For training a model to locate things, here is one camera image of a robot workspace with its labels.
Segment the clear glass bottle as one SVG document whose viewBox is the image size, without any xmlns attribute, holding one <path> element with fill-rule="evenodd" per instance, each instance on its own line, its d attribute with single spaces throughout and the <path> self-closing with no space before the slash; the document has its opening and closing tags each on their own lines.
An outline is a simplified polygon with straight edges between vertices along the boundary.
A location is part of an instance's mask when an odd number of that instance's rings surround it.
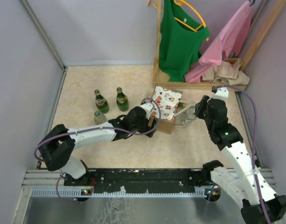
<svg viewBox="0 0 286 224">
<path fill-rule="evenodd" d="M 174 126 L 183 127 L 194 122 L 197 119 L 195 111 L 196 111 L 195 105 L 190 105 L 177 112 L 175 114 L 176 124 Z"/>
<path fill-rule="evenodd" d="M 96 125 L 103 124 L 107 122 L 107 118 L 104 114 L 100 113 L 99 111 L 94 112 L 94 122 Z"/>
</svg>

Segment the green bottle yellow label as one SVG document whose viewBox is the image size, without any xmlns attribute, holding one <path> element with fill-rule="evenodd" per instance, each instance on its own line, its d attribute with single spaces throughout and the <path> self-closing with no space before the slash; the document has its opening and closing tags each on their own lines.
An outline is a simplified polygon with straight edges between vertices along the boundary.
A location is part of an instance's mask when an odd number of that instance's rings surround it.
<svg viewBox="0 0 286 224">
<path fill-rule="evenodd" d="M 127 96 L 123 93 L 121 87 L 117 87 L 116 91 L 116 104 L 118 106 L 118 109 L 122 112 L 125 112 L 129 109 L 129 100 Z"/>
</svg>

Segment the green bottle red label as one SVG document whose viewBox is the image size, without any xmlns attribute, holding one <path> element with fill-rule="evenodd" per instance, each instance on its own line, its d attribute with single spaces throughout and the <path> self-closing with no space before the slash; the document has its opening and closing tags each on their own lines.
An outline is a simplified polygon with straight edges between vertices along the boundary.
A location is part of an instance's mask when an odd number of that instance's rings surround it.
<svg viewBox="0 0 286 224">
<path fill-rule="evenodd" d="M 109 105 L 107 100 L 101 95 L 99 90 L 94 91 L 95 94 L 95 104 L 100 113 L 108 113 L 109 112 Z"/>
</svg>

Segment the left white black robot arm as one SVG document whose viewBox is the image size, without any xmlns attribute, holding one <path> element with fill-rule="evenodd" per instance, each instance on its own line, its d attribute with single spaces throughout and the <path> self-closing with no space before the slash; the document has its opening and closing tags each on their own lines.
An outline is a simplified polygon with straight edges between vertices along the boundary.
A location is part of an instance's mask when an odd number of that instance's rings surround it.
<svg viewBox="0 0 286 224">
<path fill-rule="evenodd" d="M 49 171 L 60 170 L 74 179 L 85 176 L 89 171 L 84 162 L 72 156 L 73 150 L 100 142 L 125 140 L 132 135 L 152 137 L 156 120 L 150 121 L 155 107 L 145 103 L 97 126 L 87 128 L 66 128 L 55 126 L 39 143 L 38 151 Z"/>
</svg>

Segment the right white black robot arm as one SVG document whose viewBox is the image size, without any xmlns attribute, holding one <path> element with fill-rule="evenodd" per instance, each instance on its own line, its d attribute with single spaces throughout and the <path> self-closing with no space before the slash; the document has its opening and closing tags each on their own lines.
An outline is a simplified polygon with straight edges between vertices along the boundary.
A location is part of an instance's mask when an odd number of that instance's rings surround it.
<svg viewBox="0 0 286 224">
<path fill-rule="evenodd" d="M 263 178 L 239 131 L 228 122 L 225 101 L 203 96 L 195 115 L 204 120 L 211 141 L 229 159 L 234 177 L 219 161 L 204 164 L 210 180 L 218 184 L 238 205 L 247 224 L 268 224 L 281 220 L 286 212 L 286 196 L 279 196 Z"/>
</svg>

